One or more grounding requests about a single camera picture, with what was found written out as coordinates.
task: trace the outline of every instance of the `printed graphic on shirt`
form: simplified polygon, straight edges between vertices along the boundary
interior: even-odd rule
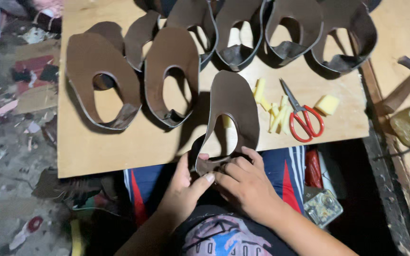
[[[218,215],[205,219],[185,237],[183,255],[268,256],[271,244],[248,230],[242,219]]]

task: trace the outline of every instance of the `striped pants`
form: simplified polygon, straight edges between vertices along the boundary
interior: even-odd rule
[[[266,150],[260,155],[276,193],[304,214],[305,147]],[[176,163],[124,170],[124,183],[134,205],[137,224],[142,224],[156,210],[175,168]]]

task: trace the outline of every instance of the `hand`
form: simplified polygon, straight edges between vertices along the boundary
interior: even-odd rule
[[[208,154],[199,154],[203,160]],[[213,184],[214,174],[208,173],[191,184],[188,170],[188,153],[181,156],[174,176],[160,202],[157,214],[172,218],[175,228],[185,221],[196,207],[199,197]]]
[[[242,147],[242,152],[252,163],[243,157],[232,159],[224,167],[225,174],[215,173],[216,182],[228,192],[227,195],[221,193],[224,199],[234,201],[235,198],[250,218],[269,226],[269,221],[280,214],[285,203],[265,174],[262,156],[247,147]]]

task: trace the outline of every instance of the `scissor blade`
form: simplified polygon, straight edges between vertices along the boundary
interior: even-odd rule
[[[298,101],[295,99],[295,97],[293,96],[292,92],[290,91],[288,85],[284,82],[284,80],[279,79],[279,81],[281,82],[282,88],[284,89],[284,92],[286,93],[286,95],[289,97],[289,101],[292,104],[293,109],[295,110],[295,112],[299,112],[301,111],[301,106],[298,103]]]

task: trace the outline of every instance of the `red-handled scissors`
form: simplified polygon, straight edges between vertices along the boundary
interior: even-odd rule
[[[292,132],[293,137],[296,140],[298,140],[299,142],[310,142],[313,137],[321,136],[322,132],[324,130],[324,124],[323,124],[323,120],[320,117],[319,113],[317,113],[314,109],[312,109],[312,108],[310,108],[306,105],[303,105],[303,107],[301,107],[300,104],[298,103],[298,101],[292,95],[292,92],[290,91],[288,85],[284,82],[284,80],[279,79],[279,81],[281,82],[282,88],[286,92],[287,96],[289,97],[289,101],[292,103],[292,106],[293,106],[293,113],[291,113],[290,118],[289,118],[289,126],[291,128],[291,132]],[[303,116],[305,117],[306,124],[303,122],[303,120],[297,114],[300,111],[303,112]],[[308,115],[307,111],[310,112],[311,114],[313,114],[319,120],[320,130],[319,130],[318,133],[316,133],[312,129],[311,121],[309,119],[309,115]],[[295,129],[293,127],[293,119],[294,118],[302,126],[303,130],[306,131],[306,134],[308,134],[308,136],[309,136],[308,139],[302,139],[297,135],[297,133],[295,132]]]

